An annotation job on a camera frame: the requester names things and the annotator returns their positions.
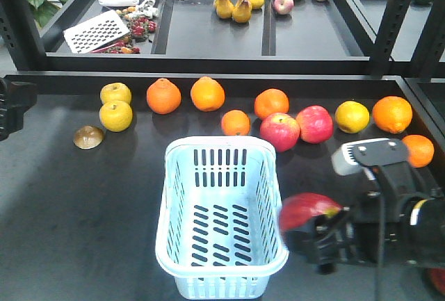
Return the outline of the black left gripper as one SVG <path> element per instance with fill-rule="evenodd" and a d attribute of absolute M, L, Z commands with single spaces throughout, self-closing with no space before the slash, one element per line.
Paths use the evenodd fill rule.
<path fill-rule="evenodd" d="M 23 129 L 24 114 L 36 104 L 37 96 L 36 84 L 1 78 L 1 140 Z"/>

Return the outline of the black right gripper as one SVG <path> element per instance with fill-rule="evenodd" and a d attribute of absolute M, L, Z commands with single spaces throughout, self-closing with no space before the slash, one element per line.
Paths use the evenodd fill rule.
<path fill-rule="evenodd" d="M 385 260 L 444 268 L 444 195 L 427 193 L 410 165 L 374 165 L 374 189 L 331 218 L 312 219 L 312 261 L 383 266 Z"/>

